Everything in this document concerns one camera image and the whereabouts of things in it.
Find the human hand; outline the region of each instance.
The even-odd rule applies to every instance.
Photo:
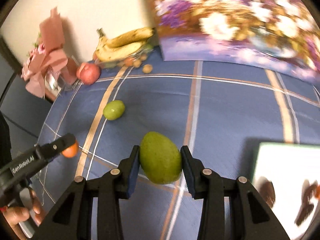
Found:
[[[45,212],[40,204],[39,199],[36,197],[36,192],[34,190],[29,189],[33,198],[33,210],[35,212],[35,223],[40,225],[42,220],[45,217]],[[25,207],[10,207],[3,212],[3,216],[7,220],[8,224],[15,232],[15,234],[21,239],[26,240],[26,236],[21,231],[18,223],[26,221],[30,217],[29,210]]]

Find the pink wrapping paper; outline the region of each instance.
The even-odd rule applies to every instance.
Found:
[[[24,64],[21,77],[27,81],[26,89],[37,97],[44,97],[44,78],[49,67],[60,71],[68,63],[63,51],[64,35],[57,8],[51,10],[50,17],[40,23],[41,39],[44,46],[32,51],[31,61]]]

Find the green fruit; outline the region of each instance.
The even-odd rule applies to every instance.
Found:
[[[115,120],[123,114],[124,109],[124,103],[121,100],[113,100],[106,104],[103,115],[108,120]]]
[[[166,136],[148,132],[140,143],[140,164],[155,184],[169,184],[180,178],[182,159],[176,145]]]
[[[153,46],[149,43],[147,43],[146,45],[144,45],[144,49],[148,52],[153,50]]]

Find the flower picture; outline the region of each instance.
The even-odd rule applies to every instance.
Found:
[[[148,0],[164,60],[247,64],[320,83],[320,30],[301,0]]]

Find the banana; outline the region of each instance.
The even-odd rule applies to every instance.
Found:
[[[128,57],[130,54],[136,52],[146,41],[133,42],[128,45],[119,47],[119,48],[110,48],[106,43],[105,36],[99,38],[99,43],[96,48],[96,56],[102,62],[111,62],[116,60],[122,60]]]
[[[121,34],[120,36],[107,40],[106,44],[110,48],[117,48],[136,41],[143,41],[153,35],[153,30],[150,27],[144,27]]]

